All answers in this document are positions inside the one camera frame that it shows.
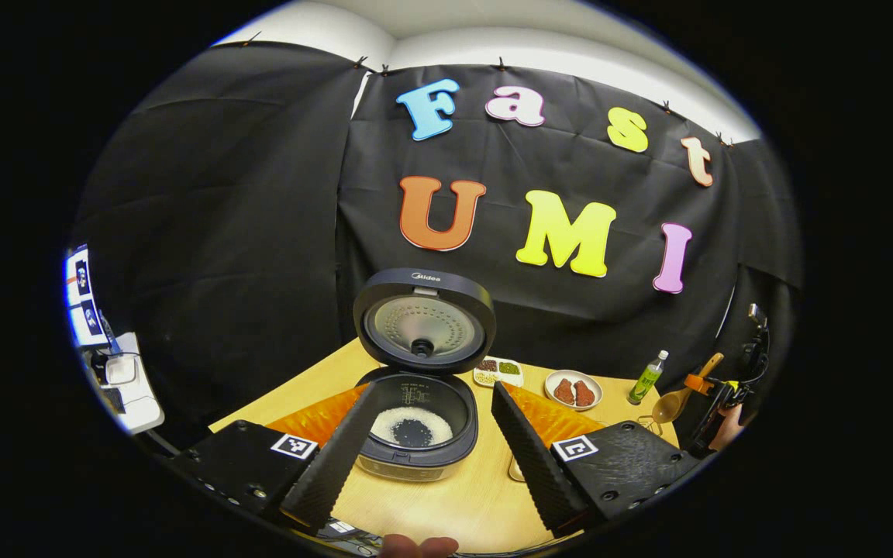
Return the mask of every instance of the yellow letter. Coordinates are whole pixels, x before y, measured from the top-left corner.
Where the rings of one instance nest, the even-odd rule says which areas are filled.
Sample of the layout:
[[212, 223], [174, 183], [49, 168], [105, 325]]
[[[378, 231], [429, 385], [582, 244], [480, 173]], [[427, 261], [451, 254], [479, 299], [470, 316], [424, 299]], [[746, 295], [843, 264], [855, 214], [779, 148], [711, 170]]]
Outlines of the yellow letter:
[[616, 106], [609, 109], [609, 122], [612, 124], [609, 127], [609, 139], [615, 145], [636, 153], [642, 153], [649, 147], [650, 141], [643, 133], [646, 120], [639, 114]]
[[609, 242], [609, 226], [615, 220], [615, 209], [593, 201], [571, 225], [564, 203], [552, 191], [527, 191], [526, 201], [533, 207], [533, 214], [526, 246], [515, 253], [515, 259], [524, 264], [546, 264], [543, 244], [549, 240], [553, 265], [564, 267], [574, 248], [580, 245], [578, 257], [571, 261], [571, 271], [592, 277], [605, 276], [609, 271], [605, 267], [605, 244]]

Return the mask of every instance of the meat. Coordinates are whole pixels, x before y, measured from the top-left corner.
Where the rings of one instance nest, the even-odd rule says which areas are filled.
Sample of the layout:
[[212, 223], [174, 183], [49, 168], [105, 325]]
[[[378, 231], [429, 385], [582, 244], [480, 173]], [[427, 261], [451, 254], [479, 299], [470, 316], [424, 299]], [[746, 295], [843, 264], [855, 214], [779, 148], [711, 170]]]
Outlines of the meat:
[[571, 382], [567, 378], [561, 379], [560, 385], [557, 385], [557, 389], [553, 390], [553, 396], [567, 403], [567, 405], [574, 405], [574, 392], [571, 391]]
[[574, 393], [578, 396], [578, 407], [586, 407], [595, 403], [595, 393], [584, 385], [583, 381], [574, 382]]

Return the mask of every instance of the screen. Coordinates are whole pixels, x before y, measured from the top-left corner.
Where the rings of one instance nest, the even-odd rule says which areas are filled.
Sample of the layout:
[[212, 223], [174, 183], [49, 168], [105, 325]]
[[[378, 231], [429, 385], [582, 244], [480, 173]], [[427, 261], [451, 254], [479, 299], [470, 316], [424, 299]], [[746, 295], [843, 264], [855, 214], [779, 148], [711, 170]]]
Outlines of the screen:
[[74, 341], [78, 346], [109, 345], [102, 328], [102, 316], [95, 307], [88, 267], [88, 247], [81, 245], [64, 265], [64, 288], [67, 290], [67, 311], [71, 316]]

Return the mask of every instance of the blue letter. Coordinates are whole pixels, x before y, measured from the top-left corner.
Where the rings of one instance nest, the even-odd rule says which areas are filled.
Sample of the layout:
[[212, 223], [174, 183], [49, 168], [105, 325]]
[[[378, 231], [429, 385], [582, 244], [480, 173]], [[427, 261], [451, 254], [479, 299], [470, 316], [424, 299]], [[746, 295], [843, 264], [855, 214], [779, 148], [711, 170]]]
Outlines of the blue letter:
[[[395, 99], [395, 102], [400, 102], [409, 110], [412, 122], [415, 123], [415, 131], [412, 132], [412, 139], [415, 141], [423, 141], [453, 127], [450, 120], [440, 118], [440, 114], [436, 111], [442, 110], [443, 114], [453, 114], [457, 107], [453, 105], [453, 98], [447, 93], [438, 91], [456, 93], [460, 91], [460, 85], [453, 79], [440, 79], [435, 84], [423, 85], [421, 88], [402, 93]], [[435, 98], [429, 98], [433, 93], [436, 93]]]

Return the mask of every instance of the rice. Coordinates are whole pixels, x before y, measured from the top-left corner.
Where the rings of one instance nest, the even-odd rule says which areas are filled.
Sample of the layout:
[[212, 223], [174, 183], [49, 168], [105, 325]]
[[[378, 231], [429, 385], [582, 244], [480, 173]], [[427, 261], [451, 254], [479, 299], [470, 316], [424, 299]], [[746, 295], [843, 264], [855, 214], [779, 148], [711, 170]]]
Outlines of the rice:
[[407, 420], [417, 421], [429, 431], [429, 435], [421, 441], [421, 444], [414, 447], [442, 444], [453, 438], [453, 429], [443, 417], [419, 407], [396, 407], [382, 411], [371, 426], [371, 434], [388, 442], [406, 445], [396, 436], [395, 430]]

